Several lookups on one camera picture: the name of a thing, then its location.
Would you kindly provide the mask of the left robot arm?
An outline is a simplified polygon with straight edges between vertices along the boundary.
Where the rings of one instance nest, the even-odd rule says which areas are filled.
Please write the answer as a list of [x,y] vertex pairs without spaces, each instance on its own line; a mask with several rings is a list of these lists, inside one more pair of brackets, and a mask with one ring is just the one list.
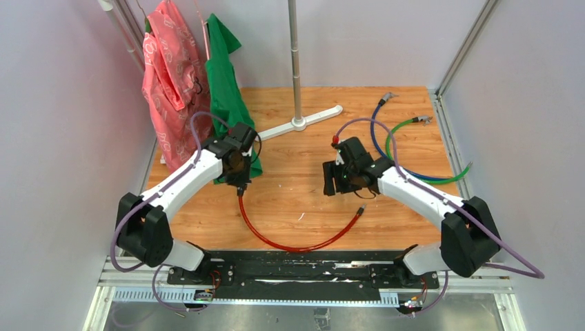
[[185,270],[193,284],[211,276],[211,255],[172,236],[170,222],[180,209],[215,180],[244,190],[251,182],[253,145],[258,133],[239,122],[220,137],[207,139],[178,170],[140,195],[122,196],[112,249],[121,248],[151,268],[166,265]]

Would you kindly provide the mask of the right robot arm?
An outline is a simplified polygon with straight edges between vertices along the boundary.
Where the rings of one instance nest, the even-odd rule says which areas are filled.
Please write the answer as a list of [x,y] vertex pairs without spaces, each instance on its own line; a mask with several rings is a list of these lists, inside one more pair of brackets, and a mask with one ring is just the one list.
[[373,159],[357,137],[334,137],[332,147],[335,160],[323,164],[326,196],[368,190],[404,204],[440,231],[438,242],[414,244],[394,259],[394,278],[401,287],[411,288],[434,271],[471,277],[500,251],[484,200],[456,197],[409,175],[388,158]]

